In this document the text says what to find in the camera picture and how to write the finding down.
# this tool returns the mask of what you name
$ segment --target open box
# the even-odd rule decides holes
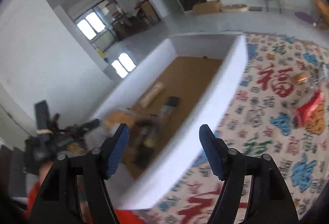
[[[191,58],[178,61],[179,57]],[[200,126],[207,124],[212,131],[216,130],[241,81],[248,61],[245,37],[233,34],[187,34],[165,39],[121,82],[93,116],[105,119],[109,112],[118,107],[133,108],[150,86],[158,80],[164,80],[161,76],[168,69],[175,70],[175,66],[171,64],[176,63],[179,69],[186,69],[189,65],[193,67],[193,63],[200,65],[200,62],[186,63],[192,58],[202,58],[207,63],[213,63],[210,64],[210,69],[218,68],[213,72],[212,78],[205,80],[207,82],[202,92],[198,93],[200,97],[194,97],[195,104],[185,112],[186,117],[180,120],[180,126],[174,129],[172,138],[162,145],[162,150],[141,175],[136,179],[131,178],[129,186],[126,186],[124,193],[115,202],[118,209],[152,207],[191,166],[202,148],[199,141]],[[198,70],[208,71],[202,67],[194,67],[194,71]],[[187,73],[188,78],[193,76],[193,73]],[[184,96],[184,91],[186,89],[181,90],[180,95]],[[115,177],[123,181],[127,174],[120,174],[121,171],[119,167]]]

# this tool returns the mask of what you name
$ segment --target patterned tablecloth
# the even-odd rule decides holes
[[[246,34],[249,63],[234,100],[216,134],[229,147],[250,156],[269,153],[276,162],[301,217],[327,182],[328,85],[326,102],[312,115],[305,128],[294,128],[291,105],[301,105],[312,90],[310,84],[294,85],[291,77],[305,71],[316,76],[329,52],[317,45],[273,35]],[[245,178],[236,223],[243,220],[251,178]],[[165,197],[146,211],[156,223],[206,223],[221,191],[202,153]]]

